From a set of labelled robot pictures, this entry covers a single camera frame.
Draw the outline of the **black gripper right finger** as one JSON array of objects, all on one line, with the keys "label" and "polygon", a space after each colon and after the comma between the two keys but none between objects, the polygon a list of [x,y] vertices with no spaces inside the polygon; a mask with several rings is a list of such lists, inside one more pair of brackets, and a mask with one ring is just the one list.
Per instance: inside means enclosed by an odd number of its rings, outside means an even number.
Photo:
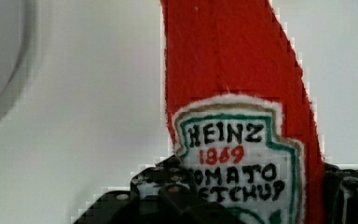
[{"label": "black gripper right finger", "polygon": [[324,165],[325,224],[358,224],[358,169]]}]

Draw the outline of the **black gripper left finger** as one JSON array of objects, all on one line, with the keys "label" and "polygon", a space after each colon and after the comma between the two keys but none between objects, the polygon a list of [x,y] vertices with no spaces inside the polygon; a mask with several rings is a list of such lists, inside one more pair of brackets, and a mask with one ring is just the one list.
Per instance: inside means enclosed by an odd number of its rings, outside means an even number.
[{"label": "black gripper left finger", "polygon": [[103,194],[74,224],[244,224],[219,203],[197,196],[193,175],[176,156],[146,168],[128,190]]}]

